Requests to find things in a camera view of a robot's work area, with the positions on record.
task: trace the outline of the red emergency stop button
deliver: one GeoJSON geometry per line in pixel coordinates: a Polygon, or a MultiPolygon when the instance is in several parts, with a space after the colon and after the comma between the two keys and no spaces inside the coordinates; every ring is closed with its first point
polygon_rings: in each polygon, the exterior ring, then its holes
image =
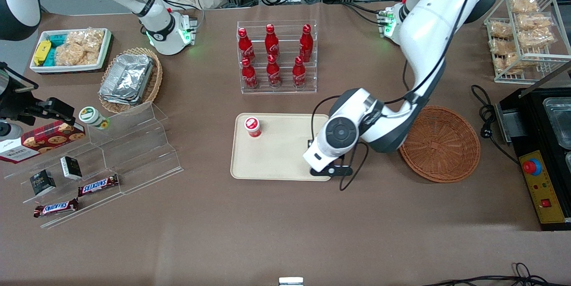
{"type": "Polygon", "coordinates": [[[541,163],[535,158],[531,158],[524,162],[522,164],[522,168],[524,168],[524,172],[526,172],[526,174],[530,174],[532,176],[538,176],[541,173],[541,163]]]}
{"type": "Polygon", "coordinates": [[[541,207],[551,207],[551,201],[549,199],[541,199],[541,207]]]}

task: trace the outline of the red switch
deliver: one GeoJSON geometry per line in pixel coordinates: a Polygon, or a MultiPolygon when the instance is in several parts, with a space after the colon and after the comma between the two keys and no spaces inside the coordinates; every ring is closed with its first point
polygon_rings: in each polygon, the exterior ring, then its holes
{"type": "Polygon", "coordinates": [[[541,207],[551,207],[551,201],[549,199],[541,199],[541,207]]]}

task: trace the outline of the white plastic tray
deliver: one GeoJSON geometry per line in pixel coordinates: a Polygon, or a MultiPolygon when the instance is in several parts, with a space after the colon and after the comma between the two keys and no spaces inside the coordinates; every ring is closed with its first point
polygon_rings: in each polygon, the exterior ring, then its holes
{"type": "MultiPolygon", "coordinates": [[[[315,115],[317,135],[329,119],[315,115]]],[[[329,177],[310,174],[303,158],[311,139],[311,114],[242,113],[236,118],[230,174],[236,179],[326,182],[329,177]],[[260,120],[261,135],[253,138],[244,127],[248,117],[260,120]]]]}
{"type": "MultiPolygon", "coordinates": [[[[83,72],[83,71],[102,68],[103,63],[105,62],[105,58],[107,56],[112,33],[107,28],[96,28],[96,29],[102,29],[105,32],[105,35],[103,36],[103,43],[101,44],[101,48],[99,49],[99,57],[97,58],[96,64],[73,65],[73,66],[37,66],[35,65],[34,58],[32,57],[32,59],[30,60],[30,69],[36,72],[37,74],[65,74],[65,73],[83,72]]],[[[42,32],[39,36],[39,40],[37,40],[37,44],[34,48],[34,53],[37,50],[39,43],[41,41],[47,40],[50,36],[68,34],[69,32],[75,32],[77,30],[86,30],[86,29],[47,30],[45,32],[42,32]]]]}

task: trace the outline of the wicker basket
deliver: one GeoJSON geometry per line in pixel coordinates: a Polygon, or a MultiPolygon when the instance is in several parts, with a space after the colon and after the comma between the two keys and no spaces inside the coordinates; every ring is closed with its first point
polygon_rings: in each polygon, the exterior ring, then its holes
{"type": "Polygon", "coordinates": [[[420,111],[399,150],[412,170],[433,182],[459,182],[480,161],[480,140],[472,126],[436,106],[420,111]]]}
{"type": "MultiPolygon", "coordinates": [[[[159,62],[159,58],[153,51],[148,50],[147,48],[132,48],[130,50],[126,50],[122,54],[134,54],[134,55],[147,55],[149,58],[153,59],[153,69],[151,70],[151,76],[149,77],[149,82],[147,83],[147,88],[145,89],[145,93],[143,94],[143,100],[141,103],[145,102],[153,102],[159,93],[159,87],[161,87],[161,81],[163,81],[163,68],[161,67],[161,62],[159,62]]],[[[105,82],[109,74],[109,70],[113,66],[113,63],[119,57],[116,56],[113,58],[112,62],[109,63],[105,70],[105,74],[103,75],[103,79],[101,80],[101,85],[105,82]]],[[[134,107],[135,105],[126,105],[126,104],[119,104],[119,103],[110,103],[99,97],[101,105],[109,111],[113,113],[121,113],[127,111],[128,109],[134,107]]]]}

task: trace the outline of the acrylic bottle rack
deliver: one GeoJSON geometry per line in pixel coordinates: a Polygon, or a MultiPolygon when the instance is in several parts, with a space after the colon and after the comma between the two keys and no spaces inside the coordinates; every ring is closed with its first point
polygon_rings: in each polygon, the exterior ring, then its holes
{"type": "Polygon", "coordinates": [[[237,42],[240,40],[236,29],[237,68],[240,77],[242,94],[293,94],[293,93],[316,93],[318,91],[318,26],[316,20],[288,20],[288,21],[239,21],[237,28],[246,28],[248,37],[252,41],[256,62],[251,64],[256,70],[259,88],[249,89],[245,87],[241,74],[241,55],[237,42]],[[280,58],[277,64],[280,67],[281,86],[272,88],[269,86],[268,56],[265,51],[265,26],[273,24],[275,34],[279,39],[280,58]],[[311,25],[311,35],[314,39],[314,48],[310,62],[303,65],[306,67],[306,86],[303,89],[294,87],[292,69],[296,56],[299,55],[299,38],[302,36],[304,24],[311,25]]]}

